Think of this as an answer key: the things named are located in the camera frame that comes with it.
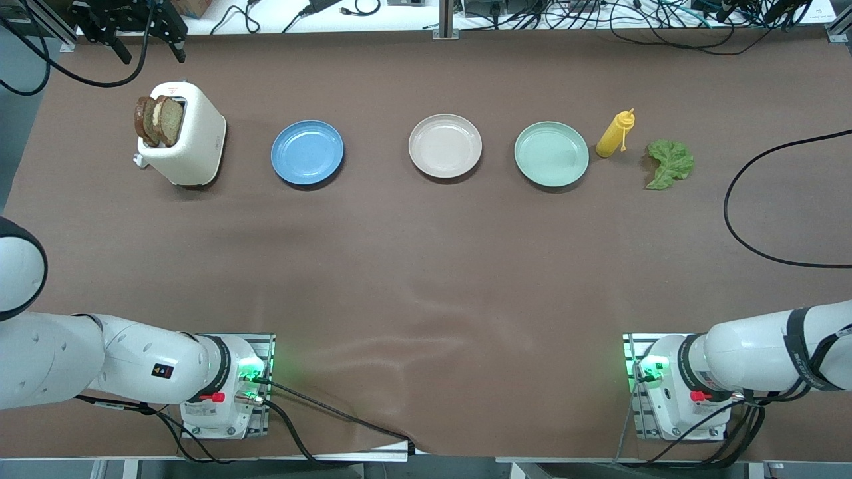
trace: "blue plate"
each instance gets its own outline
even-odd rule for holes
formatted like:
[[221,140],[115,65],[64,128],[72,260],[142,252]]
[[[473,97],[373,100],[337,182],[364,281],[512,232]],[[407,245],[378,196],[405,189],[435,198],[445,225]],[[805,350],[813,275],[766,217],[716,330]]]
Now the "blue plate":
[[340,167],[343,138],[333,126],[319,120],[294,123],[272,144],[272,167],[286,182],[319,183]]

